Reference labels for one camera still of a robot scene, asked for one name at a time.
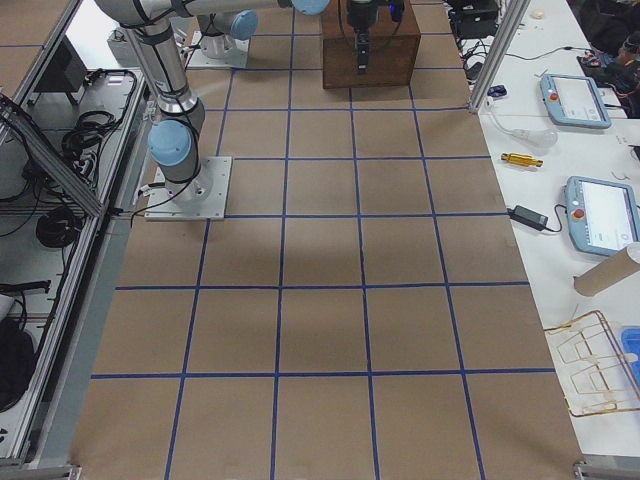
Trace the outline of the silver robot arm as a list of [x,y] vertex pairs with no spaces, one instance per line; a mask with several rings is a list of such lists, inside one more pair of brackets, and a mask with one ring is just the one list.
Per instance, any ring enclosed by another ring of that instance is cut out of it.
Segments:
[[251,39],[259,18],[254,10],[198,15],[200,50],[213,60],[227,59],[240,53],[240,45]]
[[258,9],[292,8],[323,13],[327,1],[99,1],[98,7],[129,35],[132,48],[161,112],[147,144],[171,198],[203,197],[209,190],[199,159],[204,105],[190,88],[170,19],[198,18],[203,34],[250,38]]

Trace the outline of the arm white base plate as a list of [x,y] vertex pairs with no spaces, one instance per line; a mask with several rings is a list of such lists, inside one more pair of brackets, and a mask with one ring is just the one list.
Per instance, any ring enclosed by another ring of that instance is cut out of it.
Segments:
[[249,40],[237,40],[225,34],[202,40],[201,32],[195,30],[191,45],[189,69],[243,69],[247,65]]
[[168,183],[149,194],[148,209],[143,211],[148,221],[223,220],[228,198],[233,158],[214,156],[200,158],[199,175],[174,200],[181,186]]

